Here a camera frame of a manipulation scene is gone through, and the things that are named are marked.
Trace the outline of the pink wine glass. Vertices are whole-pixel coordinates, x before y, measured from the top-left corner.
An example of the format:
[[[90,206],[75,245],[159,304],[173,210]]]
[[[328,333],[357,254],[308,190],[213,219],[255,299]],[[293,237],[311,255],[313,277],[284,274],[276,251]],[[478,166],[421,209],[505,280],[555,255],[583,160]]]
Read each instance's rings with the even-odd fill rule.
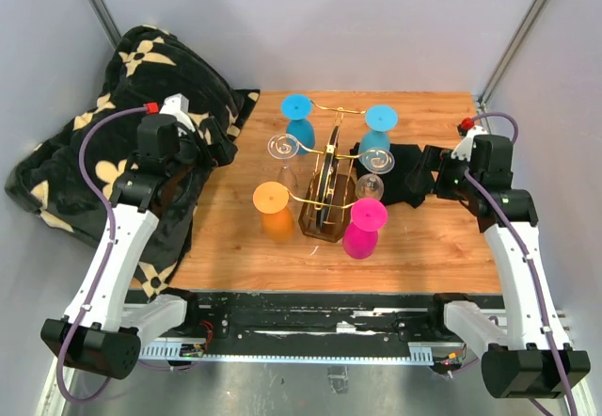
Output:
[[[353,259],[367,259],[373,255],[379,231],[388,221],[387,208],[379,200],[362,198],[351,207],[350,215],[351,221],[342,237],[342,247]]]

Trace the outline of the blue wine glass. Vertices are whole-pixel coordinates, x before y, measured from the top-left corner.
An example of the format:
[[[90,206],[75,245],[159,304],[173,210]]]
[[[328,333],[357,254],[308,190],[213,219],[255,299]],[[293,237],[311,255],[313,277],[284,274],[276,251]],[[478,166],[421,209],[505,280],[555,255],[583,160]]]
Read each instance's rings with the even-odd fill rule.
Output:
[[[358,152],[364,153],[370,149],[388,151],[390,149],[388,132],[397,125],[397,112],[388,105],[374,105],[367,110],[365,121],[369,132],[362,137]]]
[[[281,103],[281,112],[289,120],[286,133],[294,136],[300,143],[298,154],[306,155],[305,147],[313,149],[315,133],[309,121],[312,109],[310,99],[303,94],[291,94]]]

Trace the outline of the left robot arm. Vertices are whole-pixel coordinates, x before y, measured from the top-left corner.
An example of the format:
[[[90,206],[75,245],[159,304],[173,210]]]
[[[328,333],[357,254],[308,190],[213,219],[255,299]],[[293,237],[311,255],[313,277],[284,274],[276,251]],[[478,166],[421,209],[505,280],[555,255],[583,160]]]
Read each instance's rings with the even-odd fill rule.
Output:
[[[202,318],[198,297],[176,289],[166,289],[134,312],[123,311],[130,280],[179,182],[207,156],[189,115],[145,115],[137,127],[137,167],[125,171],[106,197],[87,173],[87,146],[106,124],[131,113],[123,110],[98,122],[82,141],[80,172],[104,206],[106,225],[79,292],[64,315],[46,320],[40,332],[59,368],[114,379],[128,376],[142,348],[160,335],[175,330],[191,336]]]

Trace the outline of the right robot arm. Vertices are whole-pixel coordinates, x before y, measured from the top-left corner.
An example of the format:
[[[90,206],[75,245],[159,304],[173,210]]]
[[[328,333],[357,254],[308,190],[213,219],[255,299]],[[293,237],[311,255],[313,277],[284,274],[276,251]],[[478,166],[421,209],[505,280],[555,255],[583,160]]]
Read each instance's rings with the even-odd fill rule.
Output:
[[[435,296],[426,317],[439,341],[459,337],[480,361],[483,383],[495,398],[572,398],[591,370],[589,355],[571,346],[555,311],[539,245],[538,215],[531,194],[512,187],[514,143],[472,130],[455,149],[428,145],[408,177],[426,191],[458,200],[477,219],[490,248],[502,290],[506,326],[489,320],[460,294]]]

